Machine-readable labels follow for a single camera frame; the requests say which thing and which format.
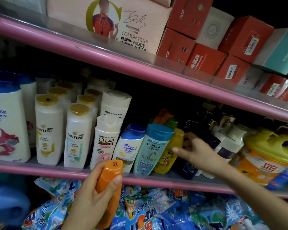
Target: white bottle cap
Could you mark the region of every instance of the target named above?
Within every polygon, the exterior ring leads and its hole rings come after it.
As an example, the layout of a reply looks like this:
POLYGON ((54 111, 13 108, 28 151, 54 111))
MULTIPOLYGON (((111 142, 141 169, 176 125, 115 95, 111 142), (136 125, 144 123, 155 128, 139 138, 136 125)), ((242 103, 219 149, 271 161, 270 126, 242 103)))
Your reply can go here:
POLYGON ((131 96, 118 90, 108 90, 103 92, 102 103, 115 108, 126 109, 129 107, 131 96))
POLYGON ((244 127, 233 125, 226 135, 234 141, 241 141, 246 132, 247 129, 244 127))
POLYGON ((123 120, 115 115, 101 115, 97 117, 97 129, 104 132, 118 132, 123 120))

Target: gold bottle cap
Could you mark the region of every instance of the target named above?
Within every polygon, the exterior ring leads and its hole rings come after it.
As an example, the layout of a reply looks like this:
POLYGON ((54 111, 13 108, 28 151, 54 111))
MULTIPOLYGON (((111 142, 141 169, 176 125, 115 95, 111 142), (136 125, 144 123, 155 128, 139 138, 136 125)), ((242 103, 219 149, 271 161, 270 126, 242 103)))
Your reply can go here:
POLYGON ((94 97, 88 95, 81 95, 79 99, 84 104, 92 104, 96 102, 96 99, 94 97))
POLYGON ((72 111, 72 113, 76 116, 81 116, 86 114, 90 109, 83 104, 73 104, 70 107, 70 110, 72 111))
POLYGON ((57 87, 68 89, 68 90, 74 88, 74 86, 71 83, 67 83, 67 82, 59 82, 57 83, 57 87))
POLYGON ((87 90, 87 95, 97 97, 100 95, 100 92, 96 89, 88 89, 87 90))
POLYGON ((56 96, 56 97, 62 97, 67 94, 67 91, 63 88, 51 88, 49 90, 50 95, 56 96))
POLYGON ((52 95, 41 95, 36 100, 42 106, 52 106, 58 102, 58 98, 52 95))

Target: orange bottle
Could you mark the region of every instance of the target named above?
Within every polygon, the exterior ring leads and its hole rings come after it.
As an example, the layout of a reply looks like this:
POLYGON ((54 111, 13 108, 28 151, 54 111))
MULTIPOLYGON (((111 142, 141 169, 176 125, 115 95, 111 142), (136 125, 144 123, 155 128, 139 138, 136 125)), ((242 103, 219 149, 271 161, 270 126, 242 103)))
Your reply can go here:
MULTIPOLYGON (((100 177, 96 183, 97 193, 103 192, 108 184, 118 175, 123 174, 123 161, 121 160, 108 160, 104 170, 101 172, 100 177)), ((96 226, 96 229, 106 229, 110 227, 112 219, 115 215, 117 207, 119 205, 119 199, 121 196, 122 187, 120 187, 111 198, 106 212, 96 226)))

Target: cotton tissue package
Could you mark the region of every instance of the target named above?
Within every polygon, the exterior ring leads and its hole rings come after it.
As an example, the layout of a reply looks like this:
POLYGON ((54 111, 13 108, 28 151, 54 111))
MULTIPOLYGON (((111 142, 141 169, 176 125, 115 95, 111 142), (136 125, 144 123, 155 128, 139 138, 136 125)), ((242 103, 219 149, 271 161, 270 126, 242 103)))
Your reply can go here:
POLYGON ((151 0, 47 0, 49 17, 153 54, 171 10, 151 0))

